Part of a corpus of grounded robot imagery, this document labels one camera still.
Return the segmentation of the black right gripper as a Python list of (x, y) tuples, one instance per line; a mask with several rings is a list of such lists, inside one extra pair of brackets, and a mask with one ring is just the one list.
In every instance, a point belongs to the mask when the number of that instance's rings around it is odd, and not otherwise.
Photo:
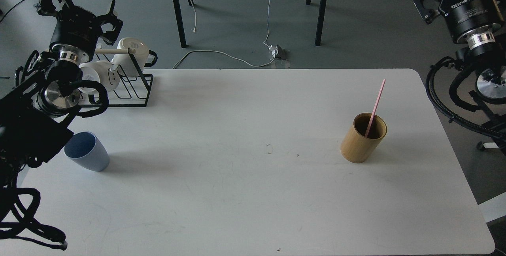
[(476, 32), (497, 31), (504, 24), (497, 0), (412, 0), (423, 21), (430, 25), (443, 16), (455, 44), (465, 44)]

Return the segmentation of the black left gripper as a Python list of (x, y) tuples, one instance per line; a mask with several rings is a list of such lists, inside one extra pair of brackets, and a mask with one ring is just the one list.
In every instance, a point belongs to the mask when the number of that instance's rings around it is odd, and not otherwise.
[(101, 38), (107, 45), (116, 43), (123, 21), (115, 14), (116, 1), (112, 0), (109, 11), (94, 15), (90, 11), (74, 6), (72, 0), (57, 0), (61, 9), (57, 10), (52, 0), (39, 0), (38, 15), (57, 18), (49, 50), (60, 54), (74, 52), (80, 60), (92, 60), (96, 44)]

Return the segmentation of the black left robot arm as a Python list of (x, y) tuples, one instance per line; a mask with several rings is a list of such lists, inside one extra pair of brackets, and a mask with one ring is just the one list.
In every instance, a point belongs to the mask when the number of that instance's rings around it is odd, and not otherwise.
[(33, 51), (15, 71), (13, 90), (1, 99), (1, 186), (14, 187), (24, 166), (49, 162), (73, 136), (68, 129), (77, 116), (103, 113), (109, 106), (106, 88), (85, 80), (81, 66), (92, 60), (96, 43), (116, 42), (123, 22), (109, 11), (95, 15), (72, 0), (39, 0), (36, 11), (56, 18), (47, 51)]

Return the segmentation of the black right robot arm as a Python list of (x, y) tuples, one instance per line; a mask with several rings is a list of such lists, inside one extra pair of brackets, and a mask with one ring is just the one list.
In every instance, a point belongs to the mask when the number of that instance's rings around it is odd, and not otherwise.
[[(442, 17), (450, 37), (463, 48), (456, 57), (444, 57), (430, 67), (425, 91), (434, 108), (449, 122), (490, 137), (505, 150), (505, 115), (492, 112), (490, 105), (505, 104), (505, 34), (497, 34), (505, 25), (500, 5), (505, 0), (412, 0), (425, 23)], [(450, 83), (453, 103), (470, 112), (481, 111), (488, 117), (482, 125), (457, 115), (437, 96), (435, 76), (442, 67), (458, 71)]]

